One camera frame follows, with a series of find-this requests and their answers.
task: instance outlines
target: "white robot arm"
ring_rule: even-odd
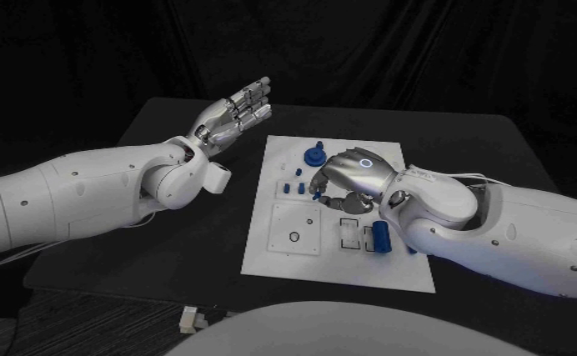
[[[412,249],[533,291],[577,298],[577,200],[502,183],[466,187],[416,166],[397,172],[361,148],[328,160],[309,192],[325,193],[329,180],[352,192],[319,201],[354,214],[378,204]],[[481,226],[465,230],[474,217]]]
[[[0,252],[86,238],[223,193],[231,172],[210,157],[272,116],[270,79],[201,113],[187,137],[73,153],[0,178]]]

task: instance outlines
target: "cable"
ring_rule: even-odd
[[[67,241],[41,243],[41,244],[32,246],[28,250],[22,251],[21,253],[13,254],[11,257],[0,260],[0,266],[3,264],[13,262],[15,260],[19,260],[21,258],[25,258],[26,256],[31,256],[32,254],[41,252],[45,249],[52,248],[55,245],[61,244],[63,242],[67,242]]]
[[[139,228],[139,227],[142,227],[143,225],[148,225],[148,224],[153,221],[155,216],[156,216],[156,212],[153,212],[153,215],[151,216],[151,219],[149,219],[145,223],[139,223],[139,224],[136,224],[136,225],[127,225],[127,226],[123,227],[123,228]]]
[[[471,179],[481,179],[482,181],[491,181],[492,183],[500,183],[501,185],[507,185],[508,187],[511,186],[508,183],[504,183],[502,181],[498,181],[497,179],[488,178],[484,174],[481,173],[459,173],[459,174],[446,174],[440,173],[438,171],[426,170],[425,168],[419,168],[415,164],[409,166],[409,168],[416,168],[417,170],[425,171],[426,173],[433,173],[439,175],[446,175],[448,177],[455,177],[455,178],[471,178]]]

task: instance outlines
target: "dark table surface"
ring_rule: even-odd
[[[153,98],[119,145],[185,135],[210,101]],[[202,191],[153,223],[47,250],[29,288],[71,290],[247,311],[275,303],[368,303],[442,318],[534,352],[577,353],[577,301],[514,287],[429,257],[436,294],[241,275],[267,135],[399,142],[406,163],[475,171],[557,192],[515,124],[504,116],[273,106],[273,117],[214,158],[233,171],[223,195]]]

